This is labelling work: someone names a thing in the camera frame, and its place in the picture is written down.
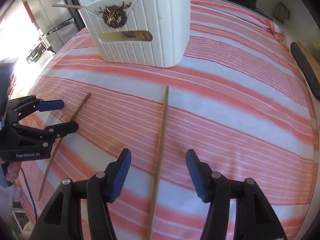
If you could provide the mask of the person's left hand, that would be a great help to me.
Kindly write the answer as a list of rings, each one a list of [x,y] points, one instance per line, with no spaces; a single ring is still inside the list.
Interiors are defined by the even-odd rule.
[[[21,162],[8,163],[6,181],[13,183],[19,176]]]

